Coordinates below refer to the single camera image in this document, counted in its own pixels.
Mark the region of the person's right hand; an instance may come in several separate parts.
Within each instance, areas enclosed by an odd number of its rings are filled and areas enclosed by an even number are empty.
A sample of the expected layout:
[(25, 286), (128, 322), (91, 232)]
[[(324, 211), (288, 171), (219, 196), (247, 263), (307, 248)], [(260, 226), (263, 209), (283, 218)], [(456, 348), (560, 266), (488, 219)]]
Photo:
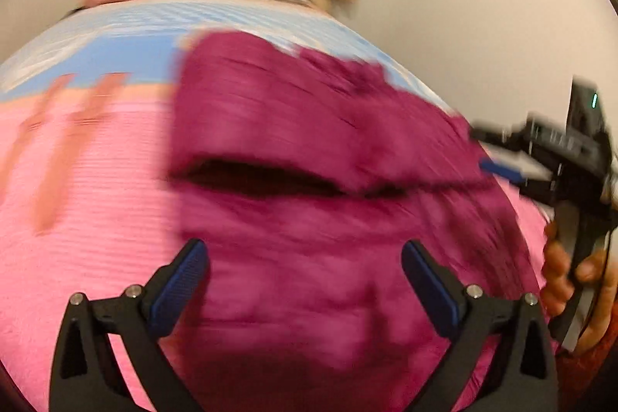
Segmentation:
[[(545, 227), (547, 242), (543, 247), (542, 276), (545, 285), (540, 290), (540, 299), (547, 314), (555, 318), (562, 314), (575, 293), (575, 285), (569, 278), (571, 258), (557, 239), (554, 222)], [(596, 306), (587, 328), (580, 335), (572, 353), (581, 356), (597, 346), (608, 332), (612, 321), (613, 306), (617, 299), (617, 254), (606, 256), (597, 251), (577, 267), (577, 285), (590, 285), (598, 293)]]

